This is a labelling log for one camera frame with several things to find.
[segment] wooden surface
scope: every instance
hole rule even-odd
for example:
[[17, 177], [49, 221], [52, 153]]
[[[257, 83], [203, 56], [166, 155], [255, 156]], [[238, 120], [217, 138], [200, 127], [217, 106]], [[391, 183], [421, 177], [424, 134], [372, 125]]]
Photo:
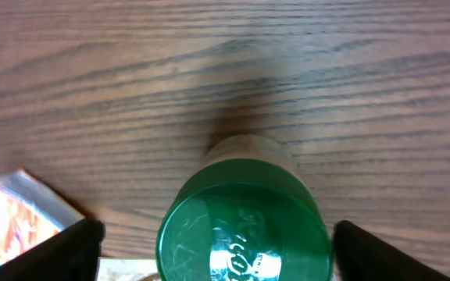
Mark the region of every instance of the wooden surface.
[[210, 144], [294, 155], [350, 219], [450, 275], [450, 1], [0, 0], [0, 173], [23, 166], [154, 256]]

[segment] wood grain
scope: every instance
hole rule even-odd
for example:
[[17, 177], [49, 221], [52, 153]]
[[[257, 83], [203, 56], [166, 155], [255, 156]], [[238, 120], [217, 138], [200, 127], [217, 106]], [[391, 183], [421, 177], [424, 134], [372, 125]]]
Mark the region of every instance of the wood grain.
[[0, 0], [0, 173], [23, 166], [154, 257], [209, 145], [295, 156], [350, 219], [450, 275], [450, 1]]

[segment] black object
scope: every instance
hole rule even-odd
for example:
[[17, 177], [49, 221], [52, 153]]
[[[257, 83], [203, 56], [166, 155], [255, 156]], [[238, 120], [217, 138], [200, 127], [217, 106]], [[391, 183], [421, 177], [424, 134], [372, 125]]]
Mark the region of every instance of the black object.
[[450, 281], [349, 221], [336, 225], [333, 245], [343, 281]]
[[0, 266], [0, 280], [94, 281], [104, 233], [101, 222], [83, 219]]
[[[104, 235], [101, 222], [83, 219], [2, 265], [0, 280], [95, 281]], [[348, 221], [336, 225], [333, 244], [342, 281], [450, 281]]]

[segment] green lid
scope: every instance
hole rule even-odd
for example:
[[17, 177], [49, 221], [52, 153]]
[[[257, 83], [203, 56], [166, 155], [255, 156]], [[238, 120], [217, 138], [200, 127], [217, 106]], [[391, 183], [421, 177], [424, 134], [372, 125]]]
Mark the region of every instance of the green lid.
[[157, 242], [162, 280], [327, 281], [330, 240], [303, 183], [277, 165], [232, 159], [187, 181]]

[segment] orange and white package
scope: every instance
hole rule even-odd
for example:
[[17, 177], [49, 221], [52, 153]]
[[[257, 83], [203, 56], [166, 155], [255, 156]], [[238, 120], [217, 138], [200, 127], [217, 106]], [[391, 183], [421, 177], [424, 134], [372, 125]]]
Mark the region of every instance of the orange and white package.
[[0, 187], [0, 265], [59, 232], [38, 210]]

